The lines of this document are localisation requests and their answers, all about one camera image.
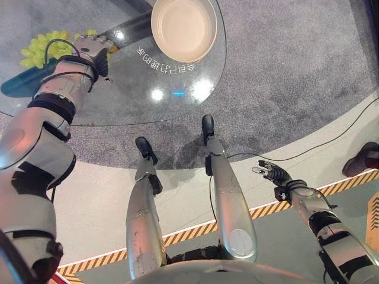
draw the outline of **white bowl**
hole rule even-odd
[[[216,13],[209,0],[158,0],[151,25],[161,51],[186,63],[202,59],[217,35]]]

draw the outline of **black shoe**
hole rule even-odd
[[[144,137],[138,137],[136,139],[136,146],[140,150],[142,157],[153,159],[153,164],[157,164],[158,158],[155,156],[152,146]]]
[[[346,162],[342,169],[342,174],[352,178],[367,169],[366,158],[371,151],[379,151],[379,144],[375,142],[366,143],[354,158]]]
[[[206,146],[209,136],[214,135],[214,121],[210,114],[203,116],[201,120],[201,128],[203,129],[203,139]]]

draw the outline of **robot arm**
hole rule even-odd
[[[379,283],[377,255],[341,222],[332,210],[335,206],[277,165],[266,161],[259,165],[264,169],[254,167],[253,172],[277,185],[275,198],[290,203],[316,236],[321,261],[335,283]]]
[[[98,76],[107,75],[111,46],[105,37],[80,36],[79,54],[60,58],[0,139],[0,228],[41,282],[51,278],[63,255],[46,190],[75,166],[76,157],[65,144],[70,124]]]

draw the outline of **person's foot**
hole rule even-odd
[[[342,174],[351,178],[367,169],[366,158],[371,151],[379,151],[379,144],[375,142],[366,143],[354,158],[346,162]]]
[[[142,157],[151,158],[153,160],[153,164],[158,162],[158,158],[155,156],[152,146],[144,137],[138,137],[136,139],[136,146],[138,150],[140,150]]]

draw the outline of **white floor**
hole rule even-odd
[[[284,159],[336,137],[377,97],[377,92],[371,94],[338,120],[264,156]],[[343,179],[341,170],[347,159],[356,155],[364,143],[379,141],[378,123],[379,101],[371,105],[341,138],[278,165],[288,170],[293,178],[306,180],[310,186]],[[254,157],[232,163],[250,208],[274,200],[273,184],[251,172],[258,160]],[[60,264],[125,246],[125,219],[134,174],[135,170],[77,162],[55,196],[57,240],[65,249]],[[164,187],[156,197],[163,234],[213,219],[208,197],[209,179],[204,168],[161,170],[158,176]]]

